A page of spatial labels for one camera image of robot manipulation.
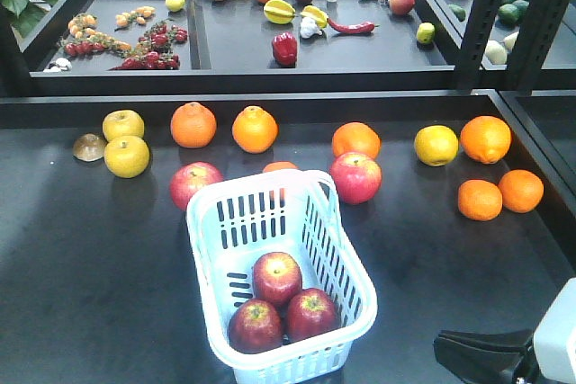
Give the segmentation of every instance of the lime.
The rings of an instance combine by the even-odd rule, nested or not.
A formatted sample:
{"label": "lime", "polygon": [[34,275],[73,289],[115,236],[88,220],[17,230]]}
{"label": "lime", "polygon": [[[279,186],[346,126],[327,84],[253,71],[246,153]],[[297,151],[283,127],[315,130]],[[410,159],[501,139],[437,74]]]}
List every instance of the lime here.
{"label": "lime", "polygon": [[434,35],[436,33],[436,29],[434,24],[431,22],[423,22],[418,27],[418,31],[416,32],[416,40],[420,44],[428,45],[434,42]]}
{"label": "lime", "polygon": [[430,166],[452,162],[458,154],[458,137],[444,125],[426,126],[414,138],[414,150],[420,161]]}

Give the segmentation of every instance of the black metal post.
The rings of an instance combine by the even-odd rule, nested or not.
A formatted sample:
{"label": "black metal post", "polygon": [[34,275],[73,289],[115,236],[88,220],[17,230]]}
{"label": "black metal post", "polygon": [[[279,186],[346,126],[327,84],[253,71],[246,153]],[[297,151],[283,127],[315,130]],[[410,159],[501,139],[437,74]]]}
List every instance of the black metal post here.
{"label": "black metal post", "polygon": [[480,65],[500,0],[474,0],[454,66],[453,87],[473,89],[480,80]]}
{"label": "black metal post", "polygon": [[0,5],[0,76],[8,96],[29,96],[32,79],[3,6]]}
{"label": "black metal post", "polygon": [[508,58],[506,87],[509,90],[532,91],[569,2],[530,0]]}

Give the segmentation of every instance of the red bell pepper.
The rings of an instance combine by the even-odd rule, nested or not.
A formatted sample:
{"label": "red bell pepper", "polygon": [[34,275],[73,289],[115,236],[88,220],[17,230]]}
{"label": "red bell pepper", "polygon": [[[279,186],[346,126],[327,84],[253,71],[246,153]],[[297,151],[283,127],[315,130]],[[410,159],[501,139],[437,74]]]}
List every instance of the red bell pepper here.
{"label": "red bell pepper", "polygon": [[298,55],[298,42],[294,35],[285,31],[272,39],[272,54],[278,64],[283,67],[292,67],[296,64]]}

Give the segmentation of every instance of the basket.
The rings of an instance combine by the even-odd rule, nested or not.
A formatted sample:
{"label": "basket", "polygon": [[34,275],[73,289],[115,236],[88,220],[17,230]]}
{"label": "basket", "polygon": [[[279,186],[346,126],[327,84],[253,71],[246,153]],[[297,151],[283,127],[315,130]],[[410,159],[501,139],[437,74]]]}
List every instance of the basket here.
{"label": "basket", "polygon": [[[278,170],[211,184],[190,200],[186,220],[208,340],[238,384],[296,383],[344,365],[354,340],[374,323],[377,299],[342,228],[328,174]],[[340,328],[264,353],[239,353],[230,346],[228,323],[253,297],[254,262],[273,251],[294,257],[304,288],[322,288],[334,300]]]}

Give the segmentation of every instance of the red chili pepper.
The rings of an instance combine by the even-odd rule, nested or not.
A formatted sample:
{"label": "red chili pepper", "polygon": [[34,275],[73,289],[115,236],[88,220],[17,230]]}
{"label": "red chili pepper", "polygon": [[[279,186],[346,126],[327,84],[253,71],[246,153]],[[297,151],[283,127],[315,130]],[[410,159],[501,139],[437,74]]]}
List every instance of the red chili pepper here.
{"label": "red chili pepper", "polygon": [[272,39],[272,54],[283,67],[291,67],[296,64],[298,54],[298,42],[294,35],[285,31]]}
{"label": "red chili pepper", "polygon": [[374,30],[374,27],[378,26],[378,24],[374,24],[373,22],[361,22],[359,24],[350,24],[345,26],[343,24],[338,24],[337,22],[332,21],[330,18],[328,18],[328,24],[335,31],[349,35],[355,35],[358,33],[370,33]]}

